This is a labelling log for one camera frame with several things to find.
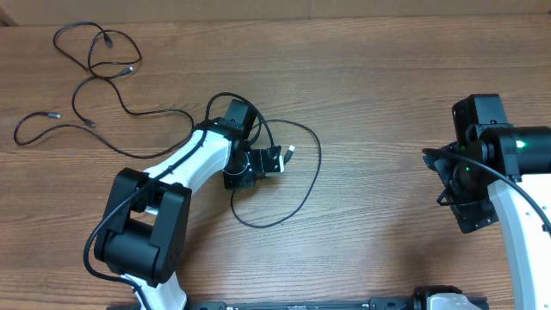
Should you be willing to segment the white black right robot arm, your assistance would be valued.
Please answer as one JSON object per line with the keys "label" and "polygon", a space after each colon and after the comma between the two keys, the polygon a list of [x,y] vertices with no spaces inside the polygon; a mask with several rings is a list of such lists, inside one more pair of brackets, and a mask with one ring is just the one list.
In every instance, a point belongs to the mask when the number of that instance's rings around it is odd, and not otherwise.
{"label": "white black right robot arm", "polygon": [[456,140],[424,148],[443,182],[437,203],[463,233],[501,225],[516,309],[550,307],[550,129],[515,127],[501,97],[472,94],[451,109]]}

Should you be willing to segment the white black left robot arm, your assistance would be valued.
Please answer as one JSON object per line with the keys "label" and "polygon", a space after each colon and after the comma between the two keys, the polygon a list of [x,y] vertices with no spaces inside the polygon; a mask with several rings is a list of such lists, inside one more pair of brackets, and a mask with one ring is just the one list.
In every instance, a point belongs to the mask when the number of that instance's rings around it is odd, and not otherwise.
{"label": "white black left robot arm", "polygon": [[225,187],[236,189],[254,185],[260,176],[284,172],[293,148],[251,148],[249,134],[262,119],[245,100],[232,100],[224,116],[199,123],[190,141],[161,164],[117,174],[84,255],[108,266],[107,280],[132,287],[138,299],[135,308],[186,307],[176,268],[192,195],[212,175],[222,172]]}

